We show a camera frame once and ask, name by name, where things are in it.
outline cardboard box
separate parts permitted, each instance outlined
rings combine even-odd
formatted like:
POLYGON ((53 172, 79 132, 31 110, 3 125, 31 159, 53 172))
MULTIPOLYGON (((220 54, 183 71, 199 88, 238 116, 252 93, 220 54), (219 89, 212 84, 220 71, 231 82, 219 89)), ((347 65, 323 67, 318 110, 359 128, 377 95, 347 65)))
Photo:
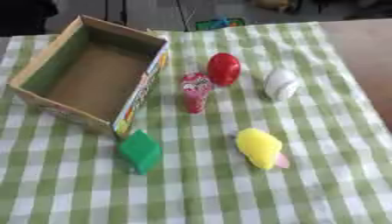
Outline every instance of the cardboard box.
POLYGON ((167 46, 147 33, 80 16, 9 85, 28 104, 124 137, 165 66, 167 46))

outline printed label on box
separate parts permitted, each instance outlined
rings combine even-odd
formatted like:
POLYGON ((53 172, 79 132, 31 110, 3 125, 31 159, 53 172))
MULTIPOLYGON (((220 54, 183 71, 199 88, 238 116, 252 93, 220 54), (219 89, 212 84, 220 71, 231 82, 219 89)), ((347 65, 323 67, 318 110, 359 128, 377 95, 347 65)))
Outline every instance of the printed label on box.
POLYGON ((157 57, 151 62, 146 73, 142 75, 135 91, 125 103, 119 116, 115 119, 112 128, 118 135, 123 136, 130 130, 130 125, 135 111, 143 103, 145 96, 150 90, 152 82, 156 78, 156 75, 166 65, 168 57, 167 47, 168 44, 166 43, 157 54, 157 57))

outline table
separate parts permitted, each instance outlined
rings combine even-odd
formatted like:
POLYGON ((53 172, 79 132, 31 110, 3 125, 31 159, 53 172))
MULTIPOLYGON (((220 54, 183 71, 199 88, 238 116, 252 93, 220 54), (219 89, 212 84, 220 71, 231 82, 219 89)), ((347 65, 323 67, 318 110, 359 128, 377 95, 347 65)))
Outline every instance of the table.
MULTIPOLYGON (((160 142, 162 163, 147 176, 129 175, 112 157, 113 141, 34 113, 6 90, 0 220, 392 221, 391 136, 319 24, 159 34, 171 43, 171 59, 133 129, 160 142), (243 61, 243 75, 212 91, 205 113, 188 115, 177 80, 217 52, 243 61), (303 88, 290 101, 268 102, 254 78, 279 66, 297 71, 303 88), (247 163, 231 135, 248 127, 281 139, 292 167, 264 172, 247 163)), ((21 67, 49 38, 14 38, 5 71, 21 67)))
MULTIPOLYGON (((324 22, 332 43, 392 130, 392 19, 324 22)), ((8 38, 0 38, 0 59, 8 38)))

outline wooden table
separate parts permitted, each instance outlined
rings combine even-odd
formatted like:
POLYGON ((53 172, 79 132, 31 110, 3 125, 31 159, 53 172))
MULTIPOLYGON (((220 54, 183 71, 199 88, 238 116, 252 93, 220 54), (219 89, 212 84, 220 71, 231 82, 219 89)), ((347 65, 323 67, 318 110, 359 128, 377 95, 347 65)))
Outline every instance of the wooden table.
MULTIPOLYGON (((392 131, 392 19, 323 22, 331 42, 392 131)), ((7 38, 0 38, 1 46, 7 38)))

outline green block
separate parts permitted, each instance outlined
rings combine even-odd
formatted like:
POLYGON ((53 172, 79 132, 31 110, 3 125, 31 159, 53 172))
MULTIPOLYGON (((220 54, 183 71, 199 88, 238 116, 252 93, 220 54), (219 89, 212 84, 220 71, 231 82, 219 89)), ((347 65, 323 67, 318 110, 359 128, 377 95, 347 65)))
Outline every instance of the green block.
POLYGON ((145 174, 162 157, 159 144, 140 129, 120 143, 119 153, 135 166, 139 174, 145 174))

